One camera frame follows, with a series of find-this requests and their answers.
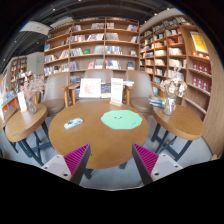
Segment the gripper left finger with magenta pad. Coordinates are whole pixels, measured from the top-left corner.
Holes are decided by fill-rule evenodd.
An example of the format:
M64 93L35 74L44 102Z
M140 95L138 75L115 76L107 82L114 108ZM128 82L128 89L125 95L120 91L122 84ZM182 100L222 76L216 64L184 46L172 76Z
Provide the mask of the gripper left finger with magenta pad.
M54 156L42 166L42 169L79 185L90 154L90 145L86 144L65 156Z

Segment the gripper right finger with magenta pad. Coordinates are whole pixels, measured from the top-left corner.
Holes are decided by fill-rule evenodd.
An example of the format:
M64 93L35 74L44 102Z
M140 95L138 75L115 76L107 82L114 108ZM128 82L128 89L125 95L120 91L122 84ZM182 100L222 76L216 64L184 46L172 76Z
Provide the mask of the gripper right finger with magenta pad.
M182 166L167 154L156 154L137 144L132 145L132 155L144 185L182 169Z

